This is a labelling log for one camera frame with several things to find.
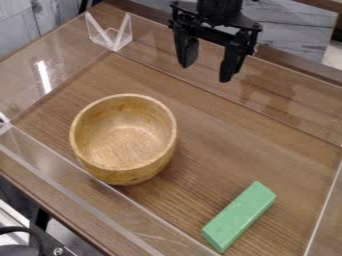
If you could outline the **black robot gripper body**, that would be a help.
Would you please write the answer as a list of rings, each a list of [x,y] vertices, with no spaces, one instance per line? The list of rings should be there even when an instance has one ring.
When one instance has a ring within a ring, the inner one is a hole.
[[[243,0],[173,0],[169,4],[169,28],[186,29],[189,34],[211,43],[225,47],[232,40],[245,47],[245,54],[252,55],[261,25],[248,18],[241,11]]]

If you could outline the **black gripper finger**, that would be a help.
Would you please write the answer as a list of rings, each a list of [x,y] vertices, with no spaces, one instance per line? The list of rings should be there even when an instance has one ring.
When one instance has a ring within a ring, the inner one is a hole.
[[[173,28],[173,41],[176,48],[177,62],[182,68],[188,68],[197,59],[199,40],[185,28]]]
[[[245,57],[245,47],[235,40],[224,47],[224,57],[220,63],[219,81],[228,82],[237,72]]]

